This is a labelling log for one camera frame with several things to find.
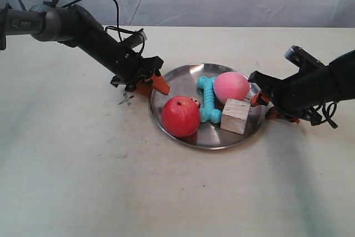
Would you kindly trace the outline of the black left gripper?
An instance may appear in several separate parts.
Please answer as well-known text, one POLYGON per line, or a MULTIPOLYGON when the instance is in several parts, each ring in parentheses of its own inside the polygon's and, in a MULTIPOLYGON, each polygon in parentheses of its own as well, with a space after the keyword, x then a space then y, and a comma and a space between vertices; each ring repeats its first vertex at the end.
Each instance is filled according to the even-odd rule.
POLYGON ((127 54, 118 65, 118 72, 110 81, 112 86, 124 85, 125 90, 134 90, 143 96, 150 96, 153 88, 163 95, 169 94, 170 87, 160 73, 163 66, 160 57, 144 58, 138 53, 127 54))

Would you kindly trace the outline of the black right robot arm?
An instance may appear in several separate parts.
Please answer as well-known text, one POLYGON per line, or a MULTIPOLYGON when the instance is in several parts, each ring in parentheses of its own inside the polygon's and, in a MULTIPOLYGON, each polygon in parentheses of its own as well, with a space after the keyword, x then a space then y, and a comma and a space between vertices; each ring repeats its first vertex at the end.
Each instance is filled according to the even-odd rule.
POLYGON ((332 117, 337 104, 354 99, 354 51, 337 57, 328 65, 299 46, 292 46, 285 58, 298 67, 298 72, 292 76, 278 79, 258 71, 250 74, 248 81, 260 88, 251 105, 272 103, 266 114, 268 119, 291 123, 306 120, 311 125, 327 122, 336 129, 338 125, 332 117))

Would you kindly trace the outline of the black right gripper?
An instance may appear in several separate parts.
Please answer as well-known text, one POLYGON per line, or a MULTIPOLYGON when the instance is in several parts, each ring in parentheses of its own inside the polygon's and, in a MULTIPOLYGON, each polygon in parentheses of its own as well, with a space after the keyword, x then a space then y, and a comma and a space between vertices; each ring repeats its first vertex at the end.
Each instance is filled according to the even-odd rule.
POLYGON ((337 88, 327 67, 311 73, 296 73, 278 79, 258 71, 250 74, 249 82, 259 86, 260 91, 251 99, 251 106, 273 104, 266 119, 280 119, 299 124, 309 122, 332 122, 337 109, 337 88))

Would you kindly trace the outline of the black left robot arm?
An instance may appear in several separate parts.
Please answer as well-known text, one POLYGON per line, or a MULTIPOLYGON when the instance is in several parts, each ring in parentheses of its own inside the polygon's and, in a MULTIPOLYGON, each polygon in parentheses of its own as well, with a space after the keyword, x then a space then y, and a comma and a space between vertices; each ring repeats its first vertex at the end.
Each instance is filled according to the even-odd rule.
POLYGON ((78 47, 114 76, 111 85, 124 85, 125 91, 149 96, 152 90, 168 95, 170 87, 160 73, 163 60, 144 58, 137 46, 145 46, 143 29, 130 31, 119 26, 103 27, 78 0, 58 6, 59 0, 44 1, 28 11, 1 9, 1 50, 6 37, 31 35, 40 42, 58 42, 78 47))

